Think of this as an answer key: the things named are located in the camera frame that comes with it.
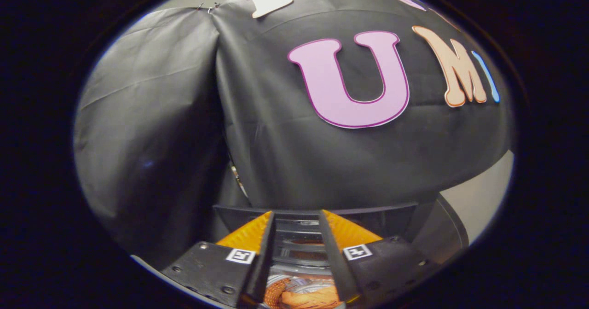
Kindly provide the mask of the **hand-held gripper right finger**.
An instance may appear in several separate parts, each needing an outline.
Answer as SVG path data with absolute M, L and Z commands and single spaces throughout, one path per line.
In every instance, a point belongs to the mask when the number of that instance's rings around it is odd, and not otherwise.
M 400 236 L 383 238 L 327 210 L 318 225 L 339 300 L 382 307 L 427 281 L 440 265 Z

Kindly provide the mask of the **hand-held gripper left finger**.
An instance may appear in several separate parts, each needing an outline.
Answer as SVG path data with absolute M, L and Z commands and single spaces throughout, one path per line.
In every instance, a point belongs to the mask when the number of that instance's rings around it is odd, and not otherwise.
M 162 274 L 215 308 L 256 308 L 264 300 L 275 233 L 276 218 L 268 211 L 218 242 L 198 242 Z

